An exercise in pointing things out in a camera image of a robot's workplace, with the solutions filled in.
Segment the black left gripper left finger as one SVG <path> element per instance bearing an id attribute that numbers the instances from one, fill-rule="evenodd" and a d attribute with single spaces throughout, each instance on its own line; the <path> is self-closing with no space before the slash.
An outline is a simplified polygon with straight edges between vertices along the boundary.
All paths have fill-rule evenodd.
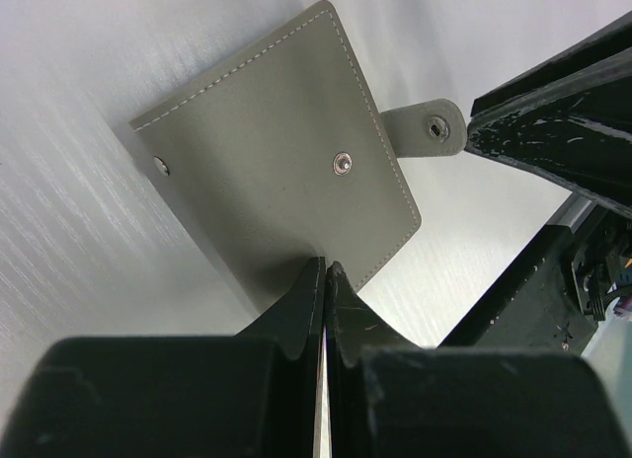
<path id="1" fill-rule="evenodd" d="M 233 336 L 75 337 L 22 389 L 5 457 L 309 457 L 326 265 Z"/>

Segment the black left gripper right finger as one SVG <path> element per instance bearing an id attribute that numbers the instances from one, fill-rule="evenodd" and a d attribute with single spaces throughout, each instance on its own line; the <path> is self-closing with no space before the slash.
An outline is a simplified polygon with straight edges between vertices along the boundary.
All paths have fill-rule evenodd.
<path id="1" fill-rule="evenodd" d="M 327 272 L 325 334 L 335 457 L 627 457 L 607 393 L 581 358 L 421 348 Z"/>

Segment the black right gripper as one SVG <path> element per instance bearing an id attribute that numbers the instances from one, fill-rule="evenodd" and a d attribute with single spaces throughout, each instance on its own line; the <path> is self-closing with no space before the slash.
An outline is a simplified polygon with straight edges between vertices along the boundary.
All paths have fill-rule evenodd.
<path id="1" fill-rule="evenodd" d="M 631 16 L 472 106 L 465 150 L 631 213 Z"/>

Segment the grey leather card holder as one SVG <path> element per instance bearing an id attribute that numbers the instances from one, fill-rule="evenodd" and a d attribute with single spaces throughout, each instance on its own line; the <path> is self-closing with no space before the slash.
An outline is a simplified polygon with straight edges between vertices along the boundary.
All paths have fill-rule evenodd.
<path id="1" fill-rule="evenodd" d="M 380 111 L 321 0 L 130 122 L 247 298 L 266 308 L 313 257 L 363 288 L 423 218 L 404 158 L 453 156 L 467 131 L 435 99 Z"/>

